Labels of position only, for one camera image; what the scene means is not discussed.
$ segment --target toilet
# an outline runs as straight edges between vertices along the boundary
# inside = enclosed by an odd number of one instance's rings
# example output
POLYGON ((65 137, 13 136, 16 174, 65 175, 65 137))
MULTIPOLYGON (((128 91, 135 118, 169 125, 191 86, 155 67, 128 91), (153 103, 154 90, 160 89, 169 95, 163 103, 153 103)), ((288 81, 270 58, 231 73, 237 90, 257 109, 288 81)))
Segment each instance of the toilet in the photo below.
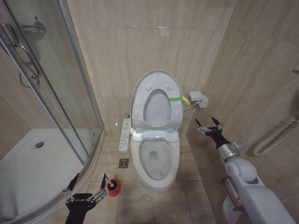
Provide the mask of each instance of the toilet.
POLYGON ((153 192, 169 189, 177 177, 184 104, 169 98, 182 96, 177 80, 163 70, 145 74, 132 94, 132 160, 138 179, 153 192))

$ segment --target floor tile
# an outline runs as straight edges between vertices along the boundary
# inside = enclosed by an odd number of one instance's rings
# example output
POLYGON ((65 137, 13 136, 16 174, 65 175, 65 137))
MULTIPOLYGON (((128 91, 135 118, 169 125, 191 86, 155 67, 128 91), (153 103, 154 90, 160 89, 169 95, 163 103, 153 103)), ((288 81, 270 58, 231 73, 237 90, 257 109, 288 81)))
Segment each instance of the floor tile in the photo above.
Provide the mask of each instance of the floor tile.
POLYGON ((179 168, 184 181, 200 180, 200 175, 192 153, 180 153, 179 168))
POLYGON ((154 193, 155 220, 159 224, 191 224, 192 218, 183 182, 175 182, 161 193, 154 193))
POLYGON ((128 150, 128 154, 129 154, 128 156, 129 166, 128 168, 123 169, 121 181, 139 181, 137 174, 134 170, 134 164, 133 164, 133 159, 130 150, 128 150))
POLYGON ((177 178, 176 178, 176 181, 182 181, 182 175, 181 175, 181 171, 179 170, 178 168, 178 174, 177 174, 177 178))
POLYGON ((107 135, 105 140, 105 145, 103 148, 103 153, 118 153, 120 145, 120 135, 107 135))
POLYGON ((181 153, 190 153, 191 149, 185 134, 179 135, 179 150, 181 153))
POLYGON ((128 158, 128 156, 128 153, 102 153, 92 181, 102 181, 102 173, 106 173, 109 179, 121 180, 123 169, 118 169, 119 159, 128 158))
POLYGON ((201 181, 183 181, 193 223, 216 224, 204 185, 201 181))
POLYGON ((122 182, 118 224, 154 224, 153 193, 139 182, 122 182))
MULTIPOLYGON (((101 182, 90 182, 88 193, 95 193, 100 189, 101 182)), ((92 210, 88 211, 84 224, 115 224, 117 218, 118 202, 116 197, 105 196, 92 210)))
POLYGON ((69 210, 65 206, 56 216, 46 220, 44 224, 65 224, 68 215, 69 210))

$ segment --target toilet control panel buttons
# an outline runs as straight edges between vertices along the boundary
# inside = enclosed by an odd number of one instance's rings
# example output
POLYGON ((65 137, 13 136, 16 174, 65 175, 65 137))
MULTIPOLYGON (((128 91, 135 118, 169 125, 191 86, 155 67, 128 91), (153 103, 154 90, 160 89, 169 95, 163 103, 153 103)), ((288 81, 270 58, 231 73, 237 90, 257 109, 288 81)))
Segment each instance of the toilet control panel buttons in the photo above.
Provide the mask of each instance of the toilet control panel buttons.
POLYGON ((129 138, 130 138, 130 129, 131 129, 131 119, 125 118, 122 122, 121 128, 121 140, 119 151, 126 152, 128 150, 129 138))

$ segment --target floor drain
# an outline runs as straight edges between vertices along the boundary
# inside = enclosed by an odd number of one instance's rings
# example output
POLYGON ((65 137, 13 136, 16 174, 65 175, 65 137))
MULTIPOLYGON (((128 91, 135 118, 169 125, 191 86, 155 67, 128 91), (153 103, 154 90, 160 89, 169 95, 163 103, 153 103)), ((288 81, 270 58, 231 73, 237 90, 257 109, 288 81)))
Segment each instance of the floor drain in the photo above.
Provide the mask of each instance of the floor drain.
POLYGON ((40 148, 42 146, 43 146, 43 141, 40 141, 40 142, 36 143, 36 145, 35 145, 36 148, 40 148))
POLYGON ((120 169, 120 168, 125 169, 125 168, 128 168, 128 166, 129 166, 129 159, 120 159, 118 169, 120 169))

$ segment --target yellow tag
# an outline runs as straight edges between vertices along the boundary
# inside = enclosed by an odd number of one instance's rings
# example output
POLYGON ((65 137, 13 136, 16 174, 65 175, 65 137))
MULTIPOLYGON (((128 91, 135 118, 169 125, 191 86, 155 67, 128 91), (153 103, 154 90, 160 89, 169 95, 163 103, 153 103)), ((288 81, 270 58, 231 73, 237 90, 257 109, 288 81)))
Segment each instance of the yellow tag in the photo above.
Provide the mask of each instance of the yellow tag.
POLYGON ((188 106, 190 106, 190 101, 186 97, 182 97, 182 100, 185 101, 188 106))

